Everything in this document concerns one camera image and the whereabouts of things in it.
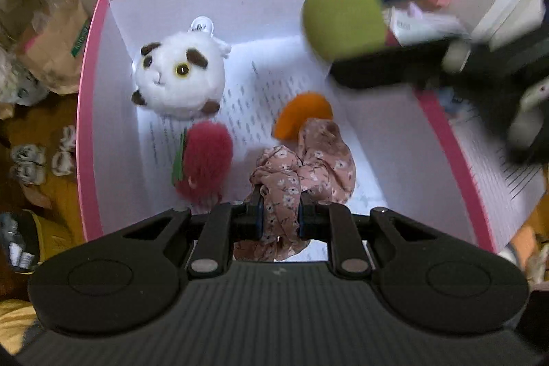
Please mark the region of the pink floral fabric scrunchie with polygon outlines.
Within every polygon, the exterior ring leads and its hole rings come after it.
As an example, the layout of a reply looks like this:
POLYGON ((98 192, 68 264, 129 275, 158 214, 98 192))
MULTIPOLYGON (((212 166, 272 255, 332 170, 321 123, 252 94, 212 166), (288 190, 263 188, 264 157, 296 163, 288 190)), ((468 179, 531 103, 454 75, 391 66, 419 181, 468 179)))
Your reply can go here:
POLYGON ((299 131, 295 151, 280 145, 263 151, 250 175, 264 203, 260 240, 234 245, 239 261, 285 261, 309 243, 298 236, 299 205, 304 193, 315 201, 345 204, 354 192, 357 169, 339 126, 311 118, 299 131))

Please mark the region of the green plush ball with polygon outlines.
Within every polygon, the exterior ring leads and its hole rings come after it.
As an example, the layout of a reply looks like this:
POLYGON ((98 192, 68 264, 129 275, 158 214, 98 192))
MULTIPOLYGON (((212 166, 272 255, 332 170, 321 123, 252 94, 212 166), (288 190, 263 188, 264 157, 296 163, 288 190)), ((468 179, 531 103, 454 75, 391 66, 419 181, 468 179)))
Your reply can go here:
POLYGON ((304 0, 303 33, 327 62, 350 59, 385 46, 383 0, 304 0))

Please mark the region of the red fuzzy strawberry plush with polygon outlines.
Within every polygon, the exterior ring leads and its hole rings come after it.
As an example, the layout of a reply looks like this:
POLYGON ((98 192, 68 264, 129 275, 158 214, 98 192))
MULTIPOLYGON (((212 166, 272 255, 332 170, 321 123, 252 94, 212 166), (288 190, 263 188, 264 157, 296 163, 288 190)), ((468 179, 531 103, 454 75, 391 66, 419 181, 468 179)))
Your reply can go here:
POLYGON ((211 198, 220 200, 233 155, 233 140, 223 123, 197 122, 180 135, 172 164, 172 185, 192 204, 211 198))

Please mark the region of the pink white storage box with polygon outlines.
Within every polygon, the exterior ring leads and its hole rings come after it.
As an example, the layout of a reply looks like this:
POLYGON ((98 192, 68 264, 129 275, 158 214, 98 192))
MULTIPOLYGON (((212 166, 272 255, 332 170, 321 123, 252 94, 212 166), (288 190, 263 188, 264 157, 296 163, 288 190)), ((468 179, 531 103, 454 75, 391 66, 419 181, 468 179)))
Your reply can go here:
POLYGON ((304 0, 98 0, 81 74, 77 177, 87 240, 182 203, 170 171, 184 123, 131 102, 140 48, 186 30, 200 16, 231 45, 218 120, 234 158, 227 200, 250 193, 273 121, 302 91, 325 95, 357 164, 349 208, 391 208, 439 231, 497 252, 502 242, 436 96, 408 86, 354 94, 327 80, 301 28, 304 0))

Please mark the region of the orange plush ball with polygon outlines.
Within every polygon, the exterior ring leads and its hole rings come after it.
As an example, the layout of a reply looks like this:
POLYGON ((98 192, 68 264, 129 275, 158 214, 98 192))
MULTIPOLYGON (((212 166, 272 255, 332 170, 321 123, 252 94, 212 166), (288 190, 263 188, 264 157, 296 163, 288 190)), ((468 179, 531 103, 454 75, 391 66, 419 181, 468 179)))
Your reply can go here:
POLYGON ((273 137, 282 141, 297 141, 302 126, 309 119, 333 119, 330 103, 319 93, 304 92, 293 97, 274 121, 273 137))

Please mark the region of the white panda plush ball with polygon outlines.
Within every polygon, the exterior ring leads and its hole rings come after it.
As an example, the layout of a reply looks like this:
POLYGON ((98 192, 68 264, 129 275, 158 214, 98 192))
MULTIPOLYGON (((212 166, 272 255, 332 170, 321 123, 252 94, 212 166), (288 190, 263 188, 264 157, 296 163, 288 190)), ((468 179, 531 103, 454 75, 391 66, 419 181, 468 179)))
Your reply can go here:
POLYGON ((214 36, 209 17, 186 32, 143 46, 133 63, 134 105, 190 120, 216 114, 225 88, 224 62, 232 47, 214 36))

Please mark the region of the brown paper bag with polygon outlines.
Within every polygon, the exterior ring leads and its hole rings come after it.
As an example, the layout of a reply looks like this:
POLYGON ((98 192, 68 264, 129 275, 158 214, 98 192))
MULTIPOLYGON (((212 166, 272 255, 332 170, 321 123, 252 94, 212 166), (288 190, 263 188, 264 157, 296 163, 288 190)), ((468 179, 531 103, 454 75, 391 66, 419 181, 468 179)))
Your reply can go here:
POLYGON ((79 90, 90 19, 81 0, 48 0, 34 12, 16 46, 19 61, 60 95, 79 90))

